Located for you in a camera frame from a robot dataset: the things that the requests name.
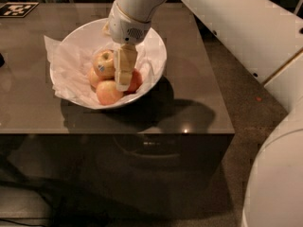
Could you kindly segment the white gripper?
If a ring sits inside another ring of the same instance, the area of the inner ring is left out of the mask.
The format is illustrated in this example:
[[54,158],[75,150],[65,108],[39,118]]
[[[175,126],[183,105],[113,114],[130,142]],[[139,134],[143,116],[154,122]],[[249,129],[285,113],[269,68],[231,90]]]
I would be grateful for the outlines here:
[[136,21],[122,11],[117,1],[113,3],[108,22],[103,26],[102,33],[111,35],[114,42],[122,44],[114,51],[116,88],[120,92],[127,91],[131,84],[137,60],[135,45],[144,41],[150,28],[150,22]]

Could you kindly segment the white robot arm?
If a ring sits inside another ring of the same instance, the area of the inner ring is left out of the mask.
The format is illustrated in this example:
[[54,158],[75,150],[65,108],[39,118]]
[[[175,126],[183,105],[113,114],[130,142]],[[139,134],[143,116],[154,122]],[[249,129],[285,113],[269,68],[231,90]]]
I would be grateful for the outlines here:
[[[105,31],[141,43],[166,0],[115,0]],[[250,173],[241,227],[303,227],[303,20],[269,0],[181,0],[287,110]]]

